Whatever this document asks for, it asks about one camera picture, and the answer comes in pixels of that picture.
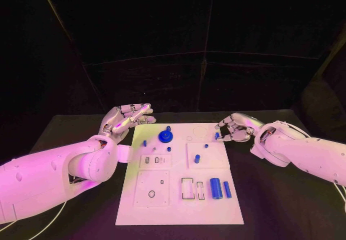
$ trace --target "blue object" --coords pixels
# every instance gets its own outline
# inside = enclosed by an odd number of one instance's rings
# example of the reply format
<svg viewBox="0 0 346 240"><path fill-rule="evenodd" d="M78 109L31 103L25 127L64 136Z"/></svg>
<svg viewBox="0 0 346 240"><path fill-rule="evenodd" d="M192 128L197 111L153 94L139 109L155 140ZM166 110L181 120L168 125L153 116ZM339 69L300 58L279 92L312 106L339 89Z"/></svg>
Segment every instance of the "blue object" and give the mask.
<svg viewBox="0 0 346 240"><path fill-rule="evenodd" d="M195 157L195 163L198 164L199 162L201 162L201 156L197 155L197 157Z"/></svg>
<svg viewBox="0 0 346 240"><path fill-rule="evenodd" d="M211 195L214 199L222 199L222 185L218 178L211 178Z"/></svg>
<svg viewBox="0 0 346 240"><path fill-rule="evenodd" d="M173 139L172 127L168 126L166 130L159 134L159 140L162 143L169 143Z"/></svg>
<svg viewBox="0 0 346 240"><path fill-rule="evenodd" d="M230 199L233 197L233 195L231 195L230 182L228 181L224 182L224 186L225 186L227 198Z"/></svg>

